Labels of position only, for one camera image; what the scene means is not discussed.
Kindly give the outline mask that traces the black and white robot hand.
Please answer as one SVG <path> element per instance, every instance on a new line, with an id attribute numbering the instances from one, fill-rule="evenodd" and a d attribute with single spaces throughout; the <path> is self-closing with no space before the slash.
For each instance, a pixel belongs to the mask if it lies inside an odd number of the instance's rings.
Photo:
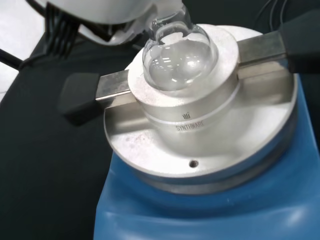
<path id="1" fill-rule="evenodd" d="M 39 0 L 45 16 L 48 55 L 67 57 L 78 34 L 117 46 L 146 31 L 152 21 L 183 7 L 180 0 Z"/>

